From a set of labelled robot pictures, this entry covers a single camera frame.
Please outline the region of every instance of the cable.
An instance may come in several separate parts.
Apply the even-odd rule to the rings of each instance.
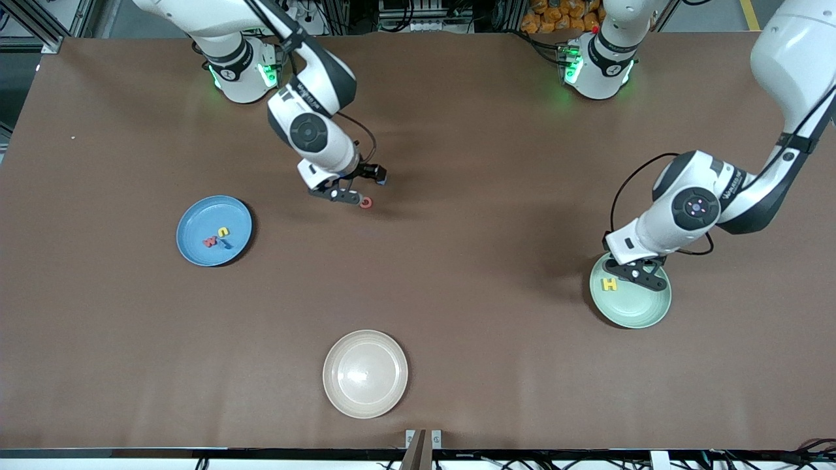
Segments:
[[[522,31],[517,31],[516,29],[503,29],[499,33],[515,34],[519,38],[521,38],[523,41],[526,41],[527,43],[531,44],[532,46],[538,46],[538,47],[541,47],[543,49],[552,49],[552,50],[557,50],[558,49],[558,46],[556,46],[554,44],[541,43],[540,41],[535,41],[534,39],[531,38],[531,36],[528,35],[528,33],[524,33]]]
[[[531,39],[531,36],[529,36],[527,33],[523,33],[522,31],[517,31],[516,29],[503,29],[502,31],[500,31],[500,33],[514,34],[517,37],[524,40],[525,42],[531,44],[531,46],[534,48],[534,51],[536,51],[537,54],[539,54],[540,57],[542,57],[543,59],[546,59],[546,62],[549,62],[550,64],[556,64],[556,65],[570,65],[571,64],[571,62],[566,61],[566,60],[552,59],[551,57],[548,57],[542,50],[538,49],[538,48],[543,48],[543,49],[548,49],[548,50],[551,50],[551,51],[556,51],[556,50],[558,50],[558,46],[555,45],[555,44],[547,44],[547,43],[541,43],[539,41],[535,41],[534,39]]]
[[[533,460],[532,462],[536,463],[543,470],[563,470],[551,460]]]
[[[793,453],[798,454],[800,452],[807,452],[814,447],[818,447],[818,446],[821,446],[822,444],[827,444],[829,442],[836,442],[836,439],[818,439],[816,441],[813,441],[813,442],[809,443],[808,445],[806,445],[804,447],[799,447],[798,449],[794,450]]]
[[[298,1],[296,2],[296,4],[297,4],[297,5],[299,5],[299,7],[300,7],[300,8],[302,8],[302,10],[303,10],[303,11],[305,11],[306,13],[313,13],[313,12],[314,12],[314,9],[313,9],[313,8],[310,8],[310,6],[311,6],[311,2],[312,2],[312,1],[313,1],[313,0],[298,0]],[[303,7],[303,6],[302,6],[302,2],[306,2],[306,3],[308,4],[308,7],[307,7],[307,8],[306,8],[306,7]],[[317,9],[319,9],[319,3],[313,2],[313,4],[317,6]]]
[[[195,54],[203,55],[203,51],[201,51],[201,48],[197,45],[196,41],[191,41],[191,50],[194,51]],[[203,64],[201,64],[201,69],[209,70],[209,61],[208,60],[203,61]]]
[[[608,458],[605,458],[605,459],[604,459],[604,461],[605,461],[605,462],[612,463],[612,464],[613,464],[613,465],[615,465],[616,467],[621,468],[621,470],[630,470],[629,468],[627,468],[627,466],[626,466],[624,463],[618,463],[618,462],[616,462],[616,461],[614,461],[614,460],[609,460]]]
[[[732,458],[735,458],[735,459],[737,459],[737,460],[739,460],[739,461],[743,462],[743,464],[744,464],[744,465],[748,466],[748,467],[749,467],[749,468],[751,468],[752,470],[761,470],[761,469],[760,469],[757,465],[755,465],[754,463],[749,462],[749,461],[748,461],[748,460],[746,460],[746,459],[742,459],[742,458],[740,458],[740,457],[738,457],[738,456],[734,455],[731,451],[726,451],[726,453],[727,453],[727,454],[729,454]]]
[[[645,163],[643,163],[641,166],[636,168],[635,171],[630,173],[629,176],[627,176],[627,179],[624,180],[623,183],[621,183],[621,187],[619,188],[619,190],[615,192],[615,197],[613,198],[613,205],[609,208],[609,231],[610,232],[615,232],[615,205],[619,201],[619,196],[621,196],[621,192],[627,187],[627,183],[629,183],[630,180],[632,180],[634,176],[638,175],[642,170],[647,168],[648,165],[650,165],[651,163],[659,160],[660,158],[664,158],[666,156],[678,156],[678,155],[679,155],[678,153],[674,153],[674,152],[666,152],[666,153],[663,153],[661,155],[657,155],[657,156],[651,158],[650,160],[646,161]],[[690,256],[704,256],[704,255],[707,255],[707,254],[711,254],[711,252],[714,251],[714,240],[711,238],[711,235],[708,232],[706,232],[706,240],[708,240],[708,249],[706,251],[692,252],[692,251],[689,251],[689,250],[680,249],[680,250],[676,250],[676,252],[677,253],[682,253],[682,254],[687,254],[687,255],[690,255]]]
[[[727,468],[727,470],[737,470],[737,466],[736,466],[736,465],[734,464],[734,462],[732,462],[732,460],[729,458],[728,453],[723,452],[723,453],[722,453],[722,456],[723,456],[723,458],[726,460],[726,468]]]
[[[666,156],[678,156],[678,155],[679,155],[678,153],[674,153],[674,152],[666,152],[666,153],[663,153],[661,155],[657,155],[657,156],[651,158],[650,160],[646,161],[644,164],[642,164],[642,166],[639,166],[638,168],[635,169],[635,171],[633,171],[632,173],[630,173],[629,176],[627,176],[627,179],[624,180],[623,183],[621,183],[621,187],[619,188],[619,190],[615,192],[615,197],[613,198],[613,205],[612,205],[612,207],[609,208],[609,230],[611,232],[615,232],[615,204],[618,202],[619,196],[621,196],[621,192],[624,190],[625,187],[627,187],[627,183],[629,183],[630,180],[632,180],[634,176],[638,175],[640,171],[644,170],[647,166],[649,166],[651,163],[659,160],[660,158],[665,158]]]
[[[405,2],[408,1],[409,3],[404,5],[404,17],[398,22],[397,26],[395,26],[392,29],[388,29],[388,28],[384,28],[384,27],[380,26],[380,30],[386,31],[387,33],[398,33],[399,31],[403,31],[403,29],[406,28],[406,25],[409,24],[409,22],[406,20],[406,15],[407,14],[410,15],[410,21],[412,21],[412,16],[411,15],[415,13],[415,4],[412,2],[412,0],[404,0],[404,1]]]
[[[244,2],[248,7],[250,7],[252,14],[256,15],[258,21],[262,22],[262,24],[266,26],[271,33],[275,34],[277,38],[284,39],[282,38],[282,35],[278,33],[276,27],[273,26],[273,23],[267,18],[267,15],[265,15],[262,9],[255,3],[255,0],[244,0]]]
[[[331,18],[328,15],[326,15],[324,11],[322,11],[322,8],[319,6],[319,2],[313,2],[313,4],[316,5],[316,9],[319,10],[319,16],[322,18],[322,22],[328,25],[329,34],[331,36],[336,36],[336,34],[334,34],[334,30],[336,28],[331,23]]]
[[[517,463],[517,462],[519,462],[519,463],[521,463],[522,465],[524,465],[524,466],[525,466],[528,470],[534,470],[534,468],[533,468],[531,465],[528,465],[528,464],[527,464],[524,460],[519,460],[519,459],[518,459],[518,460],[510,460],[510,461],[508,461],[508,463],[506,463],[505,465],[503,465],[503,466],[502,466],[502,468],[500,468],[499,470],[510,470],[511,466],[512,466],[514,463]]]
[[[796,126],[796,128],[795,128],[795,130],[794,130],[794,131],[793,131],[793,133],[790,135],[790,138],[789,138],[789,139],[787,139],[787,143],[785,143],[783,146],[781,146],[781,150],[779,150],[779,151],[775,154],[775,156],[774,156],[774,157],[773,157],[773,158],[772,158],[772,159],[771,159],[771,160],[770,160],[770,161],[766,164],[766,166],[764,166],[764,167],[763,167],[763,170],[761,170],[761,172],[760,172],[760,173],[758,173],[757,175],[755,175],[755,178],[752,180],[752,182],[751,182],[751,183],[749,183],[749,184],[747,184],[747,185],[745,185],[745,186],[742,186],[742,187],[740,188],[740,191],[745,191],[746,189],[748,189],[748,188],[752,187],[752,185],[753,185],[753,184],[755,184],[755,183],[757,182],[757,180],[761,179],[761,176],[763,176],[763,175],[764,175],[767,171],[769,171],[769,169],[770,169],[770,168],[772,168],[772,165],[774,165],[776,161],[781,160],[781,155],[783,154],[783,152],[784,152],[784,151],[787,149],[787,147],[789,146],[789,143],[790,143],[790,141],[792,140],[792,137],[796,137],[796,136],[798,136],[798,132],[800,132],[800,131],[801,131],[801,128],[802,128],[802,127],[804,127],[804,125],[805,125],[805,124],[807,124],[807,121],[808,121],[811,117],[813,117],[813,114],[815,114],[815,112],[818,110],[818,107],[819,107],[819,106],[821,106],[821,105],[824,103],[824,101],[826,101],[826,100],[830,97],[830,95],[831,95],[834,91],[836,91],[836,85],[832,86],[832,87],[830,88],[830,90],[828,90],[828,92],[827,92],[827,93],[825,93],[825,94],[824,94],[824,95],[823,95],[823,96],[822,96],[822,97],[821,97],[821,98],[820,98],[820,99],[816,102],[816,104],[813,106],[813,108],[811,108],[811,109],[810,109],[810,111],[807,113],[807,115],[805,115],[805,116],[804,116],[804,119],[802,119],[802,120],[801,120],[801,122],[799,122],[799,123],[798,123],[798,125],[797,125],[797,126]]]
[[[344,112],[337,111],[337,115],[342,116],[345,119],[350,120],[351,122],[355,123],[360,129],[365,130],[365,133],[369,135],[369,138],[371,139],[371,150],[369,151],[369,154],[365,157],[365,159],[360,160],[363,163],[368,163],[372,159],[372,157],[375,156],[375,152],[377,151],[377,139],[375,138],[375,134],[371,130],[369,130],[368,127],[363,125],[362,122],[360,122],[360,121],[356,120],[355,118],[345,114]]]
[[[288,58],[290,59],[290,69],[293,71],[293,74],[298,74],[298,69],[296,68],[296,59],[293,57],[293,51],[288,52]]]
[[[2,23],[2,25],[0,25],[0,31],[2,31],[3,28],[6,28],[6,25],[8,24],[8,19],[11,17],[12,15],[4,12],[3,9],[0,8],[0,23]]]

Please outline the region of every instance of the beige plate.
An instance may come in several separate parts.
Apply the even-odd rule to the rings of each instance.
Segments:
[[[353,418],[384,415],[406,391],[406,356],[388,335],[359,330],[343,336],[325,358],[325,394]]]

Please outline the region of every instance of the blue plate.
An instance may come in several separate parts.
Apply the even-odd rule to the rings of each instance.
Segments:
[[[218,236],[226,227],[229,234]],[[247,246],[252,235],[252,216],[241,201],[229,196],[209,196],[195,202],[177,225],[177,248],[183,258],[198,266],[229,263]],[[207,248],[204,240],[216,237]]]

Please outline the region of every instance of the yellow floor tape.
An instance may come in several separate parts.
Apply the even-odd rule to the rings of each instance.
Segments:
[[[757,24],[757,16],[755,15],[755,8],[752,6],[752,0],[740,0],[740,7],[743,8],[743,16],[746,17],[746,25],[749,31],[760,31],[761,25]]]

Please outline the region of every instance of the orange bag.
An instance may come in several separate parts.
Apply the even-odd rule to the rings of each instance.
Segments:
[[[567,3],[570,17],[581,19],[586,13],[586,2],[583,0],[568,0]]]
[[[592,31],[592,28],[599,26],[598,15],[595,12],[586,13],[584,15],[584,31]]]
[[[549,21],[549,22],[551,22],[551,23],[555,23],[555,22],[557,22],[557,21],[560,19],[560,17],[562,17],[562,16],[563,16],[563,15],[562,15],[562,14],[560,14],[560,8],[557,8],[557,7],[549,7],[549,8],[546,8],[546,11],[543,13],[543,20],[544,20],[544,21]]]
[[[531,0],[531,9],[536,13],[540,14],[546,11],[548,8],[548,0]]]
[[[529,10],[528,13],[522,17],[520,31],[534,34],[538,29],[540,29],[540,15],[534,14],[534,12]]]
[[[537,31],[538,33],[551,33],[554,31],[554,23],[547,23],[545,21],[540,22],[540,29]]]
[[[560,19],[554,24],[555,29],[566,29],[569,27],[569,16],[562,16]]]

